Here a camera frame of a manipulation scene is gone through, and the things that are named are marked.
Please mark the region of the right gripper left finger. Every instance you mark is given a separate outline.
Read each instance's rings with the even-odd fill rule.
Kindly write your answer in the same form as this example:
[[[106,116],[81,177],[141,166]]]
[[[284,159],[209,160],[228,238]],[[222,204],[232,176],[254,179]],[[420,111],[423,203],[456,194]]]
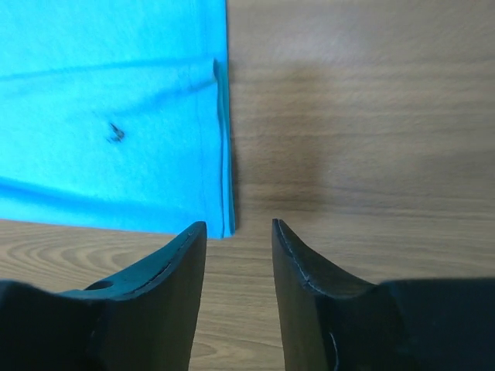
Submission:
[[[200,309],[207,227],[83,290],[1,282],[3,370],[186,370]]]

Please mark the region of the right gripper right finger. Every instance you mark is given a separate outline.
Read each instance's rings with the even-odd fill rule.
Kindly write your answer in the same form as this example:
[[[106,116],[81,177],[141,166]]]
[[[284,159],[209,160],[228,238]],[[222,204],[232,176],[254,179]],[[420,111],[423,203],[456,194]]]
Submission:
[[[308,247],[282,220],[272,263],[287,370],[492,370],[494,280],[372,284]]]

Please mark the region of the turquoise t shirt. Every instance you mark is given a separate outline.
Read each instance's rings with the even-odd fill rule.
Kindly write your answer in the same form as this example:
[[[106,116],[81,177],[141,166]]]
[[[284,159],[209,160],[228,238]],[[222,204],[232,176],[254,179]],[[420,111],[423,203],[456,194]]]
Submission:
[[[1,216],[235,231],[224,1],[3,1]]]

